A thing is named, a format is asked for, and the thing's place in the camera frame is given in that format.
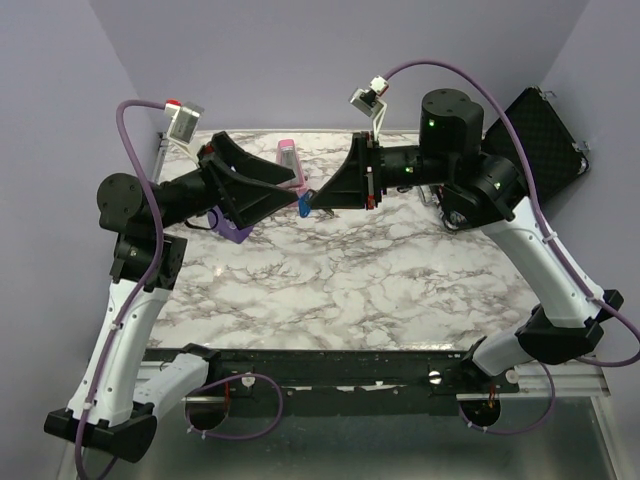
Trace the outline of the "blue key tag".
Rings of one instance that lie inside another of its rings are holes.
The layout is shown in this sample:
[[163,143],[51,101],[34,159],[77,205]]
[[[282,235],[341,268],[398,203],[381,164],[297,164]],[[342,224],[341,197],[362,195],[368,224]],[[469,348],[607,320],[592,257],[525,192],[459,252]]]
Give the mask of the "blue key tag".
[[312,208],[310,205],[312,195],[313,195],[312,191],[309,190],[309,191],[306,191],[298,199],[298,210],[301,218],[307,218],[312,211]]

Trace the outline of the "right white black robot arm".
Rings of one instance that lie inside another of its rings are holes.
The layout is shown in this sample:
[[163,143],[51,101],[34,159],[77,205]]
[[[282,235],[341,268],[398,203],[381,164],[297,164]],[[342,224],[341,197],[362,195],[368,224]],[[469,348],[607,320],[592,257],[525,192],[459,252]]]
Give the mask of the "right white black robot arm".
[[427,93],[421,102],[419,143],[382,147],[370,133],[356,133],[342,166],[312,195],[313,209],[367,209],[388,189],[443,188],[446,200],[509,258],[538,303],[521,325],[476,342],[460,379],[480,392],[502,372],[533,360],[557,365],[591,353],[604,335],[609,308],[623,298],[593,282],[554,243],[546,221],[534,216],[523,174],[508,159],[481,149],[484,111],[455,89]]

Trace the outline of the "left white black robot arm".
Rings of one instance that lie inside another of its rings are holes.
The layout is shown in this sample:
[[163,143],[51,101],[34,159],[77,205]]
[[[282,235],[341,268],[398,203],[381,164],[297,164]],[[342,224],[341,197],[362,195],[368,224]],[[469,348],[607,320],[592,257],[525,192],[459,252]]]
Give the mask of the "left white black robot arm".
[[82,381],[66,407],[48,414],[47,433],[80,449],[135,463],[162,416],[195,390],[214,393],[220,368],[207,354],[181,353],[159,376],[137,386],[154,323],[182,268],[187,241],[168,227],[218,209],[239,229],[294,203],[285,188],[295,172],[243,150],[220,132],[200,148],[196,167],[172,180],[116,173],[99,186],[102,229],[117,235],[103,325]]

